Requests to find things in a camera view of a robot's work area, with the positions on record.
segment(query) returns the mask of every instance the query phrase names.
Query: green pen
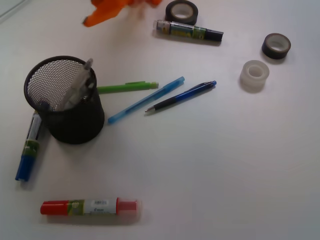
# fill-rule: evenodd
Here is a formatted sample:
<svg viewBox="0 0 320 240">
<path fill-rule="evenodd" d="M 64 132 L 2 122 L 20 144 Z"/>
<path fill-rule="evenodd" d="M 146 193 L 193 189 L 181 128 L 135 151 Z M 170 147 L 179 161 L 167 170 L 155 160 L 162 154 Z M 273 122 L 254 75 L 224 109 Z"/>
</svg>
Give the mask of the green pen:
<svg viewBox="0 0 320 240">
<path fill-rule="evenodd" d="M 98 86 L 97 89 L 99 94 L 109 94 L 109 93 L 118 93 L 118 92 L 127 92 L 127 91 L 157 89 L 158 87 L 159 87 L 159 83 L 157 82 L 135 81 L 135 82 L 127 82 L 124 85 Z"/>
</svg>

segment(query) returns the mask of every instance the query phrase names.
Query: pen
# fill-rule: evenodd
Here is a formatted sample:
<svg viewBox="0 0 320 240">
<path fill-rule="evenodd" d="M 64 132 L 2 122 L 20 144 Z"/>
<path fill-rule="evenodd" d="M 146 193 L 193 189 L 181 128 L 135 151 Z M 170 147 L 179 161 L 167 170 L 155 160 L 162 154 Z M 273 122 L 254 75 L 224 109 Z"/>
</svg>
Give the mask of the pen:
<svg viewBox="0 0 320 240">
<path fill-rule="evenodd" d="M 125 110 L 110 117 L 108 119 L 108 123 L 113 124 L 116 121 L 118 121 L 119 119 L 123 118 L 124 116 L 130 114 L 131 112 L 143 107 L 144 105 L 149 104 L 150 102 L 152 102 L 154 100 L 157 100 L 157 99 L 163 97 L 167 93 L 171 92 L 172 90 L 174 90 L 177 87 L 179 87 L 180 85 L 182 85 L 184 83 L 184 81 L 185 81 L 185 78 L 182 76 L 182 77 L 178 78 L 177 80 L 170 82 L 169 84 L 165 85 L 163 88 L 159 89 L 158 91 L 152 93 L 149 96 L 146 96 L 144 99 L 136 102 L 135 104 L 131 105 L 130 107 L 126 108 Z"/>
<path fill-rule="evenodd" d="M 190 98 L 190 97 L 194 96 L 195 94 L 201 93 L 207 89 L 211 89 L 216 84 L 217 84 L 216 81 L 209 81 L 209 82 L 201 83 L 201 84 L 189 89 L 188 91 L 185 91 L 177 96 L 170 97 L 167 100 L 164 100 L 162 102 L 157 103 L 156 105 L 154 105 L 152 107 L 149 107 L 148 109 L 145 110 L 145 112 L 146 113 L 153 112 L 153 111 L 162 109 L 164 107 L 170 106 L 170 105 L 175 104 L 177 102 L 180 102 L 184 99 Z"/>
<path fill-rule="evenodd" d="M 30 173 L 34 166 L 37 152 L 40 146 L 37 140 L 40 132 L 39 130 L 41 122 L 42 121 L 39 114 L 35 111 L 32 116 L 29 131 L 25 139 L 19 168 L 15 176 L 15 180 L 17 181 L 23 180 L 27 182 L 29 180 Z"/>
<path fill-rule="evenodd" d="M 115 85 L 115 86 L 99 86 L 99 94 L 108 94 L 108 93 L 118 93 L 118 92 L 127 92 L 127 91 L 137 91 L 137 90 L 148 90 L 148 89 L 157 89 L 159 83 L 157 82 L 145 82 L 145 81 L 136 81 L 136 82 L 127 82 L 124 85 Z"/>
<path fill-rule="evenodd" d="M 139 200 L 120 197 L 45 201 L 40 208 L 42 215 L 61 216 L 110 216 L 123 214 L 138 216 L 140 211 L 141 202 Z"/>
</svg>

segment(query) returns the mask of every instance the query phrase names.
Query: black mesh pencil holder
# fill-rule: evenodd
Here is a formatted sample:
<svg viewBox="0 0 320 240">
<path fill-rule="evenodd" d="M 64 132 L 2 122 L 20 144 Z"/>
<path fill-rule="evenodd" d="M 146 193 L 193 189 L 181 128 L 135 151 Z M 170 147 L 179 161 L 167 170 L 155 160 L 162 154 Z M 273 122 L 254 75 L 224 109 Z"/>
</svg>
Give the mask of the black mesh pencil holder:
<svg viewBox="0 0 320 240">
<path fill-rule="evenodd" d="M 93 88 L 87 96 L 71 109 L 55 111 L 83 64 L 84 61 L 72 56 L 51 57 L 35 66 L 24 83 L 27 102 L 38 111 L 52 136 L 68 144 L 90 141 L 99 134 L 105 122 L 97 79 L 92 68 L 88 82 L 93 83 Z"/>
</svg>

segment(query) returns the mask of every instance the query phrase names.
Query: black tape roll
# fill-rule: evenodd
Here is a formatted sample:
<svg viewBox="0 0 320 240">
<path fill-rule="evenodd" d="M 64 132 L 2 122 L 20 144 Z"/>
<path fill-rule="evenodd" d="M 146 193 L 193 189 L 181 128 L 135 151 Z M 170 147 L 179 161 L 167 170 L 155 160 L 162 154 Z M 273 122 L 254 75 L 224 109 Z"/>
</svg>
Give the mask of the black tape roll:
<svg viewBox="0 0 320 240">
<path fill-rule="evenodd" d="M 195 25 L 198 19 L 198 8 L 187 0 L 175 0 L 170 2 L 165 9 L 165 20 L 180 24 Z"/>
<path fill-rule="evenodd" d="M 271 33 L 265 37 L 262 52 L 271 59 L 283 59 L 291 48 L 290 40 L 279 33 Z"/>
</svg>

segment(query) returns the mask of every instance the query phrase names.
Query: orange toy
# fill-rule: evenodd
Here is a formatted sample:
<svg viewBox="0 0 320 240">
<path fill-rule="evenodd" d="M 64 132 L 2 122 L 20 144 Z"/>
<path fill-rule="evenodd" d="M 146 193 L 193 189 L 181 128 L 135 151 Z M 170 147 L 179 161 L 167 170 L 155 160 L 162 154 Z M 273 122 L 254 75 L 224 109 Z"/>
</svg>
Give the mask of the orange toy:
<svg viewBox="0 0 320 240">
<path fill-rule="evenodd" d="M 146 2 L 156 6 L 159 5 L 161 1 L 162 0 L 146 0 Z M 134 2 L 135 0 L 91 0 L 96 10 L 84 19 L 83 25 L 92 27 L 114 18 L 119 14 L 121 9 L 126 5 L 132 5 Z"/>
</svg>

